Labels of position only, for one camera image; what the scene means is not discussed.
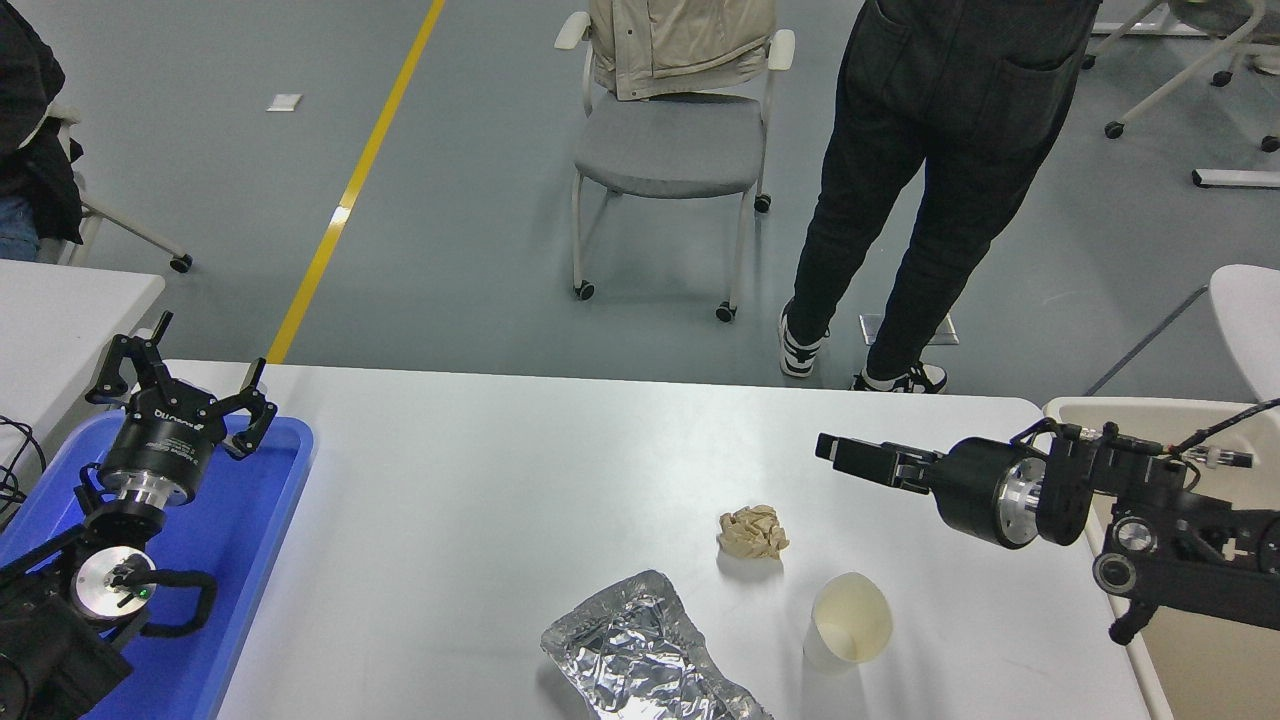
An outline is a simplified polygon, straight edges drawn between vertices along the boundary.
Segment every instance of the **crumpled foil packet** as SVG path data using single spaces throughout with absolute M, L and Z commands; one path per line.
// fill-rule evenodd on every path
M 773 720 L 716 667 L 657 570 L 589 597 L 543 633 L 541 647 L 602 720 Z

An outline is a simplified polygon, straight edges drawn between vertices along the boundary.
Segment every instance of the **sneaker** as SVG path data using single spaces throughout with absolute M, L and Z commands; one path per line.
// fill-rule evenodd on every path
M 941 395 L 947 387 L 947 372 L 937 365 L 916 363 L 906 373 L 891 379 L 877 380 L 867 377 L 867 370 L 854 377 L 854 386 L 849 389 L 868 392 L 920 392 L 925 395 Z
M 796 338 L 791 337 L 791 331 L 787 329 L 787 313 L 791 311 L 791 302 L 794 300 L 788 300 L 782 307 L 782 313 L 778 314 L 778 366 L 792 378 L 808 378 L 809 373 L 813 372 L 813 361 L 818 355 L 818 348 L 822 347 L 822 341 L 827 336 L 823 334 L 813 345 L 796 342 Z

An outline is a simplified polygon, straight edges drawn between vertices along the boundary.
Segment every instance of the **white table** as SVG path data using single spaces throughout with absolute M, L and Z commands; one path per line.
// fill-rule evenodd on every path
M 215 393 L 244 375 L 169 366 Z M 223 720 L 586 719 L 539 637 L 649 568 L 778 720 L 1147 717 L 1084 542 L 1006 551 L 813 455 L 819 432 L 1007 438 L 1029 402 L 276 365 L 264 383 L 316 455 Z M 781 565 L 719 555 L 718 515 L 760 502 L 792 539 Z M 895 634 L 822 675 L 809 606 L 847 570 Z
M 163 290 L 159 275 L 0 260 L 0 415 L 44 442 L 88 389 L 106 341 L 132 332 Z M 0 462 L 20 442 L 0 428 Z

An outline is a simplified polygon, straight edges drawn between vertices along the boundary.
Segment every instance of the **blue tray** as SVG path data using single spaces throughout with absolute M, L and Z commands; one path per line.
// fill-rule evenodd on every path
M 76 428 L 35 492 L 0 534 L 0 565 L 84 519 L 73 488 L 79 469 L 100 462 L 123 413 L 105 413 Z M 248 418 L 227 419 L 232 433 Z M 164 530 L 147 543 L 157 568 L 204 570 L 218 578 L 209 623 L 184 638 L 134 638 L 124 648 L 133 674 L 86 717 L 119 720 L 210 719 L 218 714 L 232 670 L 262 597 L 284 532 L 311 465 L 311 428 L 275 418 L 261 447 L 237 462 L 215 451 L 196 500 L 168 507 Z M 197 591 L 160 588 L 155 623 L 184 623 Z

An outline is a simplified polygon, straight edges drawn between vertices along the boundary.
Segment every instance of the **beige bin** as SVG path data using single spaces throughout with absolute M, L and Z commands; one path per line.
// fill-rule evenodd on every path
M 1152 397 L 1060 397 L 1044 415 L 1162 443 L 1181 442 L 1249 407 L 1234 402 Z M 1207 445 L 1253 454 L 1253 468 L 1202 466 L 1196 492 L 1230 501 L 1236 509 L 1280 510 L 1280 407 L 1222 430 Z M 1111 500 L 1098 497 L 1102 527 Z M 1178 720 L 1280 717 L 1280 632 L 1161 607 L 1142 632 L 1160 684 Z

